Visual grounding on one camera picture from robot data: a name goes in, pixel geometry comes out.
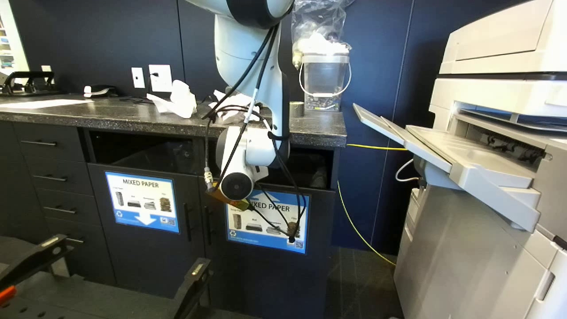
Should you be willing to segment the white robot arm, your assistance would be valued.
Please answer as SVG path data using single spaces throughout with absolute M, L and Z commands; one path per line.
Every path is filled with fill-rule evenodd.
M 278 62 L 280 23 L 294 0 L 188 0 L 214 16 L 214 62 L 225 96 L 205 114 L 225 123 L 216 144 L 218 179 L 212 190 L 243 202 L 269 176 L 287 133 L 283 80 Z

